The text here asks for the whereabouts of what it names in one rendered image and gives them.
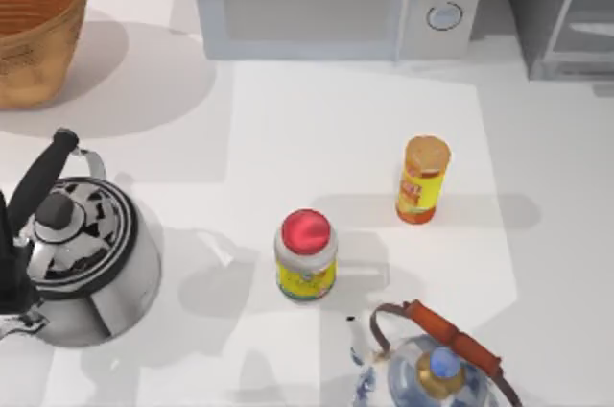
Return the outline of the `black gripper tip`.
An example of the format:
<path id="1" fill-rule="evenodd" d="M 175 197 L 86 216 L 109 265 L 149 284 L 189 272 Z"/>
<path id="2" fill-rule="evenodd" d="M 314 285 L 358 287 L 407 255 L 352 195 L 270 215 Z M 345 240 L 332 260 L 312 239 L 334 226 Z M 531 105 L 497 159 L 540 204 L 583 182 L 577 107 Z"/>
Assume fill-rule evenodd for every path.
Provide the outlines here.
<path id="1" fill-rule="evenodd" d="M 27 273 L 33 244 L 13 232 L 4 193 L 0 190 L 0 316 L 28 312 L 41 302 Z"/>

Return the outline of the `yellow jar with red lid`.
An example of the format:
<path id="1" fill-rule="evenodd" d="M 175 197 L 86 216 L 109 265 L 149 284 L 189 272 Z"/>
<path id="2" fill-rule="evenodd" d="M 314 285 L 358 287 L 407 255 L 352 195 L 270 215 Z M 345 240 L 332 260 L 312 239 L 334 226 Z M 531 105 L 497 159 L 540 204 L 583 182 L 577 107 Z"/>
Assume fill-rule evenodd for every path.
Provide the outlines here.
<path id="1" fill-rule="evenodd" d="M 290 213 L 274 238 L 276 282 L 295 301 L 323 298 L 337 277 L 338 236 L 319 211 L 301 208 Z"/>

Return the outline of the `woven brown basket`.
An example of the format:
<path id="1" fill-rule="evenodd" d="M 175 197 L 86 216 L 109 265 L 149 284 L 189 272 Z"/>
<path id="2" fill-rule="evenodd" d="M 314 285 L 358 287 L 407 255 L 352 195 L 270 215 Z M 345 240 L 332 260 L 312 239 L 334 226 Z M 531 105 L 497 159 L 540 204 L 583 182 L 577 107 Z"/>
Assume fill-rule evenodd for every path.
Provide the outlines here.
<path id="1" fill-rule="evenodd" d="M 0 109 L 48 103 L 64 85 L 87 0 L 0 0 Z"/>

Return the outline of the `yellow and orange can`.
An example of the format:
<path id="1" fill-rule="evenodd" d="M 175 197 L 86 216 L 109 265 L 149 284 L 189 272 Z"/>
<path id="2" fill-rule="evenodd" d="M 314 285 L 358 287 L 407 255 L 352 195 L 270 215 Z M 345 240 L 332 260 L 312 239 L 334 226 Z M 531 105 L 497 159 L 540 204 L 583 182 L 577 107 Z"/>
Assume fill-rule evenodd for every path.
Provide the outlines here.
<path id="1" fill-rule="evenodd" d="M 401 220 L 421 225 L 433 218 L 450 158 L 447 143 L 436 136 L 418 135 L 407 143 L 395 204 Z"/>

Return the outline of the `microwave knob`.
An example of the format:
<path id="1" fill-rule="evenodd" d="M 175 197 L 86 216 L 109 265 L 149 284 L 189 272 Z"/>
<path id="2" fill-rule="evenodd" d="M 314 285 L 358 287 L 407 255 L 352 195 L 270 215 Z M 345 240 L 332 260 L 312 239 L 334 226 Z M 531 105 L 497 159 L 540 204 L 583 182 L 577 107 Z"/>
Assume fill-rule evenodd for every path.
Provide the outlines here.
<path id="1" fill-rule="evenodd" d="M 446 32 L 459 26 L 463 15 L 464 12 L 460 5 L 446 1 L 427 11 L 426 22 L 434 31 Z"/>

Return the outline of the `blue and white teapot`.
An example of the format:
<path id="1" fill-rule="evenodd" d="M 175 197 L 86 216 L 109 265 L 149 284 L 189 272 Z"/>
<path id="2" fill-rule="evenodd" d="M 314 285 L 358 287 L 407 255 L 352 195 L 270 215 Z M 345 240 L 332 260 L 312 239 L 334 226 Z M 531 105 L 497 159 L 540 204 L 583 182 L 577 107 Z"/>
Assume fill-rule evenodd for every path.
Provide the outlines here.
<path id="1" fill-rule="evenodd" d="M 390 341 L 377 318 L 408 319 L 423 332 Z M 383 303 L 369 316 L 369 332 L 354 316 L 350 356 L 359 368 L 349 407 L 524 407 L 505 379 L 502 359 L 418 299 Z"/>

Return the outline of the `grey cabinet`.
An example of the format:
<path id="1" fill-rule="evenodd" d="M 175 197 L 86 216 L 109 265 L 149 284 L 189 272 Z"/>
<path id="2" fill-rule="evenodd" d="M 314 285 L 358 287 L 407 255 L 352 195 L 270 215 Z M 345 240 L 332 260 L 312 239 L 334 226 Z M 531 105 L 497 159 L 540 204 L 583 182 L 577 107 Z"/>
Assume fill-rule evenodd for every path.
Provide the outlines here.
<path id="1" fill-rule="evenodd" d="M 614 0 L 508 0 L 534 81 L 614 83 Z"/>

